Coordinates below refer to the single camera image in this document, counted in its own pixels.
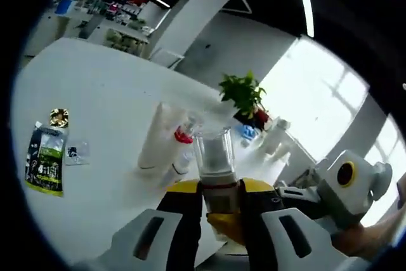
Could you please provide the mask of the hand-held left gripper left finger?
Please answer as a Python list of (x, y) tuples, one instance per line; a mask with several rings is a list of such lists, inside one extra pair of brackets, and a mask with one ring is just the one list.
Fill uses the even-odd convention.
[(202, 185), (169, 187), (156, 209), (146, 209), (113, 235), (110, 270), (193, 270), (202, 216)]

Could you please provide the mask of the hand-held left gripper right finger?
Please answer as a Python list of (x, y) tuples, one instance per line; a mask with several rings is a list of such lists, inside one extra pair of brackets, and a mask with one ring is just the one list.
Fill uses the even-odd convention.
[(338, 251), (331, 235), (269, 184), (240, 179), (242, 234), (251, 270), (367, 270), (369, 262)]

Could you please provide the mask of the person's right hand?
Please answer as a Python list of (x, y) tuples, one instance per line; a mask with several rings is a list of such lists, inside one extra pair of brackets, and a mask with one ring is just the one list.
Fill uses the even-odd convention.
[(357, 225), (335, 234), (332, 237), (332, 245), (347, 256), (371, 261), (390, 243), (404, 218), (405, 206), (375, 225)]

